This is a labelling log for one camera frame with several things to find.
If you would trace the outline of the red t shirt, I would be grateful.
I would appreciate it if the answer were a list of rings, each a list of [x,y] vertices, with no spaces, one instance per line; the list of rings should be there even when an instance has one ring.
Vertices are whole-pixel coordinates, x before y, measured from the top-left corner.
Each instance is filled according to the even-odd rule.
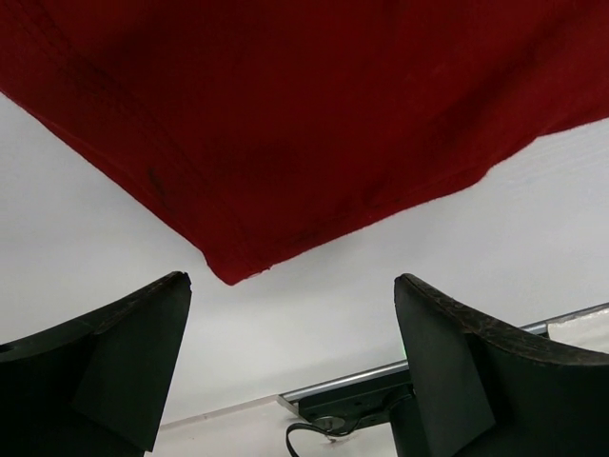
[[[604,1],[5,1],[1,91],[228,285],[608,115]]]

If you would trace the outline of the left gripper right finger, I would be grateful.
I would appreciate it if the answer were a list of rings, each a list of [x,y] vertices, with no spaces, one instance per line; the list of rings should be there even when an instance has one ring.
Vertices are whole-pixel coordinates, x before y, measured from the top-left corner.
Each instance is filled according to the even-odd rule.
[[[608,357],[516,328],[411,274],[394,284],[407,456],[604,456]]]

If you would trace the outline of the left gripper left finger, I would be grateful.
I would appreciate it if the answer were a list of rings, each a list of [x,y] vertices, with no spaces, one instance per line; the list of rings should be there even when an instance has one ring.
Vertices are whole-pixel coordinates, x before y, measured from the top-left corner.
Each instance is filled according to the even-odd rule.
[[[191,283],[170,274],[1,347],[4,456],[143,456],[154,448]]]

